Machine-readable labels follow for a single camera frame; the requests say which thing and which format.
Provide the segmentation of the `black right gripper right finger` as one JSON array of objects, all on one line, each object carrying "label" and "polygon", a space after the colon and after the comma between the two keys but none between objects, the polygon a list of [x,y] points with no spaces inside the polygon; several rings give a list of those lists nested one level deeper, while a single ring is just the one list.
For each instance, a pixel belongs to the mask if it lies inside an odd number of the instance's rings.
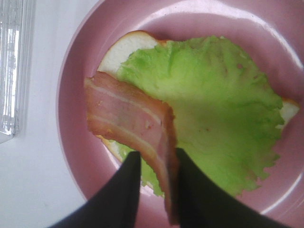
[{"label": "black right gripper right finger", "polygon": [[182,228],[283,228],[284,224],[260,215],[211,181],[182,148],[178,212]]}]

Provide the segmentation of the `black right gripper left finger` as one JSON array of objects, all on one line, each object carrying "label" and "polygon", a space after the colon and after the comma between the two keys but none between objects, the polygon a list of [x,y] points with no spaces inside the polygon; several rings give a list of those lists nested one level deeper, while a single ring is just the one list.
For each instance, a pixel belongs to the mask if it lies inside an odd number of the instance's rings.
[{"label": "black right gripper left finger", "polygon": [[113,177],[83,206],[53,228],[133,228],[141,182],[141,157],[131,152]]}]

